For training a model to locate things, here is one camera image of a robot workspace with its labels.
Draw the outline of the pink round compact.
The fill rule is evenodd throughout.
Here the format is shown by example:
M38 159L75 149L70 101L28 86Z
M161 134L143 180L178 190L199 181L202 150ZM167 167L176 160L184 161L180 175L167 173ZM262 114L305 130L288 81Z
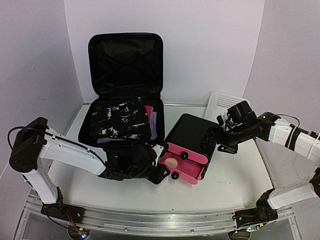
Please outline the pink round compact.
M167 158L165 164L170 168L176 168L178 166L178 161L175 158Z

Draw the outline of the black white patterned pouch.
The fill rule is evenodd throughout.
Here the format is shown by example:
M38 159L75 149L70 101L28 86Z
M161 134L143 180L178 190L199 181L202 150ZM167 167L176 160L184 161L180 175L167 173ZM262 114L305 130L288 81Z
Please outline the black white patterned pouch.
M128 106L130 116L120 117L119 106ZM91 114L90 136L96 139L150 139L152 134L145 105L140 100L133 100L97 106Z

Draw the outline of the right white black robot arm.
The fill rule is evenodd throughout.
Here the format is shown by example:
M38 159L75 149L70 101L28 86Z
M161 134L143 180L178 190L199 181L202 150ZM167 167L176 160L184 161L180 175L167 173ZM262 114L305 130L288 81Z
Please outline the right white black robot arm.
M298 155L320 165L320 135L289 123L281 114L265 112L256 116L245 100L233 105L226 112L226 117L217 117L218 126L207 130L203 144L217 147L218 151L236 154L238 145L251 139L259 138L289 149ZM275 221L277 210L306 199L320 195L320 169L314 175L282 188L272 188L264 192L256 201L254 208L235 211L233 219L236 229L248 232L261 225Z

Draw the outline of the black pouch with pink end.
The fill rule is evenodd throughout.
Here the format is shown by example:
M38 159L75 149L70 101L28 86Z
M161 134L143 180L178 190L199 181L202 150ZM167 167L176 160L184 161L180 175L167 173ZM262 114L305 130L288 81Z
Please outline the black pouch with pink end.
M215 122L184 113L180 116L164 142L169 151L177 155L188 154L188 160L207 166L214 153L216 142L209 143L208 130L218 128Z

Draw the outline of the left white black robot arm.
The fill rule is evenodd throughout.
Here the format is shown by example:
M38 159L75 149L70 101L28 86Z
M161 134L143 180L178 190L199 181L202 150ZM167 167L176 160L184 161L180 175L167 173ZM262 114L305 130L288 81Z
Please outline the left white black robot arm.
M27 126L13 128L17 131L10 143L10 167L23 175L42 201L41 213L48 217L79 223L84 208L65 204L63 194L48 175L44 161L58 161L83 169L99 178L108 180L146 179L158 185L169 174L160 164L168 145L136 144L123 154L112 154L100 147L93 147L72 140L48 126L48 120L38 117Z

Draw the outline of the dark blue round tin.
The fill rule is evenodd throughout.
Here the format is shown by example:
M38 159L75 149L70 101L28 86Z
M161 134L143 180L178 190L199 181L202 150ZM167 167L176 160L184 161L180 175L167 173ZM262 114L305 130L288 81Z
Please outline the dark blue round tin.
M127 105L122 105L122 106L119 106L118 113L121 118L127 118L128 116L131 115L131 110Z

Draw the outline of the black ribbed hard-shell suitcase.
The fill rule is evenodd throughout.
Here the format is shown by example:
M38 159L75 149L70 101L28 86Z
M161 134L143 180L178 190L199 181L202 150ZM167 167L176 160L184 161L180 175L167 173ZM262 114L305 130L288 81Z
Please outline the black ribbed hard-shell suitcase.
M111 106L140 98L152 106L156 115L157 137L149 143L158 144L165 138L164 43L156 33L104 33L88 42L91 84L98 95L90 105L78 133L78 141L93 147L128 148L134 140L99 144L90 135L92 114L101 105Z

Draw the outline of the white perforated plastic basket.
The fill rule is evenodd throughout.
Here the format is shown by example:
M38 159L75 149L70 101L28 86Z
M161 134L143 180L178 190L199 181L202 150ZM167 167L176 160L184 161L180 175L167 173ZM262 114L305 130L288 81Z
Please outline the white perforated plastic basket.
M223 92L212 91L209 96L204 119L218 123L217 117L219 115L226 118L228 109L242 101L246 101L251 106L248 99L229 95Z

